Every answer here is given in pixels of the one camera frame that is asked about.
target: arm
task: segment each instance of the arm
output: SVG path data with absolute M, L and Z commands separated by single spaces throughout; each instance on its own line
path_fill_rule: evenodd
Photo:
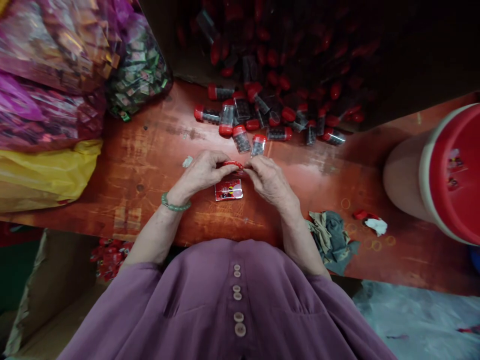
M 272 159 L 253 157 L 245 169 L 255 190 L 276 207 L 281 217 L 285 253 L 308 275 L 322 275 L 331 280 L 312 234 L 300 210 L 299 198 L 290 187 L 282 169 Z
M 213 186 L 224 176 L 238 170 L 235 165 L 216 168 L 217 163 L 228 160 L 230 158 L 221 151 L 202 151 L 168 192 L 168 203 L 186 205 L 195 193 Z M 138 235 L 124 266 L 138 263 L 162 264 L 174 241 L 182 214 L 183 212 L 172 211 L 160 205 Z

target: plastic bucket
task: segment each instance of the plastic bucket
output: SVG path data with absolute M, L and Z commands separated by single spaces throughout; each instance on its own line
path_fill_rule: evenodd
M 480 246 L 480 104 L 452 111 L 437 128 L 390 153 L 383 185 L 399 209 Z

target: woman's left hand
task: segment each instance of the woman's left hand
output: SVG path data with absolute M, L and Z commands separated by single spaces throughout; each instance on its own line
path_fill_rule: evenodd
M 178 201 L 187 202 L 200 190 L 209 188 L 222 180 L 223 177 L 238 170 L 236 165 L 225 165 L 217 168 L 217 164 L 229 161 L 230 158 L 222 151 L 201 151 L 183 173 L 178 182 L 168 192 L 170 197 L 179 197 Z M 172 199 L 172 204 L 180 205 Z

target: purple sleeve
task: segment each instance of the purple sleeve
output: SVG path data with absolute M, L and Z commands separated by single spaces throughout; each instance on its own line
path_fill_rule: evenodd
M 396 359 L 340 286 L 323 276 L 307 279 L 359 359 Z
M 90 310 L 57 360 L 110 359 L 138 323 L 160 281 L 154 263 L 123 269 Z

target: hand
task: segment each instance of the hand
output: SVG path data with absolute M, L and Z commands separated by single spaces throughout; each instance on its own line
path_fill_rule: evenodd
M 215 185 L 223 177 L 238 170 L 236 165 L 225 165 L 217 169 L 218 163 L 229 160 L 222 151 L 201 151 L 168 192 L 168 202 L 181 206 L 195 193 Z
M 256 192 L 275 206 L 280 214 L 300 209 L 299 198 L 292 191 L 280 166 L 272 159 L 261 155 L 254 156 L 245 167 L 249 167 L 244 171 L 250 175 Z

